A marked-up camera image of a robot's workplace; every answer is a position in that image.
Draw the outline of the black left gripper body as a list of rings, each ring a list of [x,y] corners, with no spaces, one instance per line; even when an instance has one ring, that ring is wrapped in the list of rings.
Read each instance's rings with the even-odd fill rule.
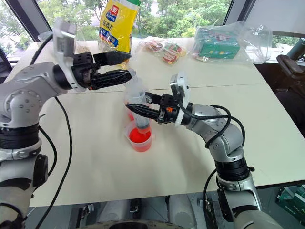
[[[77,83],[83,88],[92,90],[92,78],[98,74],[99,68],[90,52],[75,54],[73,57],[71,69]]]

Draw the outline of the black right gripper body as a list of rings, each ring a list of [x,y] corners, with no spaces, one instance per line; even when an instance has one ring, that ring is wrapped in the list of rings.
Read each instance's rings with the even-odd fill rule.
[[[174,123],[177,119],[179,109],[178,102],[172,95],[163,94],[159,104],[157,122],[159,124]]]

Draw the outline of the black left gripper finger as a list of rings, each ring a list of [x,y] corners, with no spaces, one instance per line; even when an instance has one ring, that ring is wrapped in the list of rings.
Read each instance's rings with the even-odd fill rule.
[[[95,63],[99,66],[113,66],[123,63],[124,61],[131,58],[130,53],[122,52],[122,51],[109,51],[102,52],[93,55]]]
[[[106,73],[95,74],[91,78],[91,89],[98,90],[101,88],[112,87],[124,84],[132,79],[132,75],[128,70],[113,70]]]

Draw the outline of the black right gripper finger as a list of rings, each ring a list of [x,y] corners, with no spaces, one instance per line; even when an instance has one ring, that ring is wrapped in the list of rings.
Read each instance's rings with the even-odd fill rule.
[[[151,92],[145,92],[145,98],[148,104],[160,104],[162,96]]]
[[[157,120],[159,117],[159,111],[151,109],[143,104],[130,104],[126,103],[125,106],[132,112],[149,119]]]

